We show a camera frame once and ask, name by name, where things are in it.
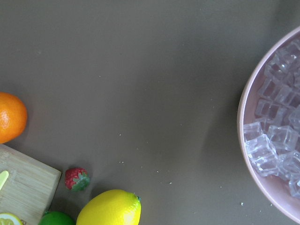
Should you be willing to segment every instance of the orange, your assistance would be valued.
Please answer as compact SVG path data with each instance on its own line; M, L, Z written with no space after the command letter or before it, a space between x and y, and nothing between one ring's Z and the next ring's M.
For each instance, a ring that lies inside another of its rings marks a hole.
M0 143L19 136L26 127L26 121L24 103L17 96L0 92Z

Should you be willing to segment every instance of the wooden cutting board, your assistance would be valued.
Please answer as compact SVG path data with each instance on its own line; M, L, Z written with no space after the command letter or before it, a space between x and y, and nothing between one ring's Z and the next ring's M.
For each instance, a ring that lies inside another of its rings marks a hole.
M0 213L10 212L38 225L49 209L61 172L0 144L0 172L9 177L0 190Z

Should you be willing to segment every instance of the lemon slice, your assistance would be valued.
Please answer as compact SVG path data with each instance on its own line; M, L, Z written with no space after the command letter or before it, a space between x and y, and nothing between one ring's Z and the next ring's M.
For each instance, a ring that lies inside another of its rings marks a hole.
M23 223L14 214L0 213L0 225L23 225Z

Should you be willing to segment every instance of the pink bowl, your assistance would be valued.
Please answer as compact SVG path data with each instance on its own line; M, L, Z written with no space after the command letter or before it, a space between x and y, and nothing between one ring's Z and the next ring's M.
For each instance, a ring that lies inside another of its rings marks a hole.
M271 201L271 203L273 203L273 205L275 205L289 218L300 224L300 199L291 197L287 183L282 181L281 179L273 176L261 177L257 174L257 172L252 168L247 156L243 132L243 125L251 123L255 119L254 113L259 99L257 91L265 79L263 71L266 62L268 62L272 58L274 52L279 47L284 46L295 38L300 38L300 27L297 27L281 40L279 40L259 62L250 79L248 80L241 96L237 123L239 142L242 153L254 181L256 182L260 190Z

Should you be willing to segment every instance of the strawberry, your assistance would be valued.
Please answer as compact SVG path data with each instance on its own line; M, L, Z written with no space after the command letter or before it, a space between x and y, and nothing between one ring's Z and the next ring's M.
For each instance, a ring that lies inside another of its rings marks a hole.
M65 173L65 184L72 191L82 191L90 184L90 177L85 169L68 169Z

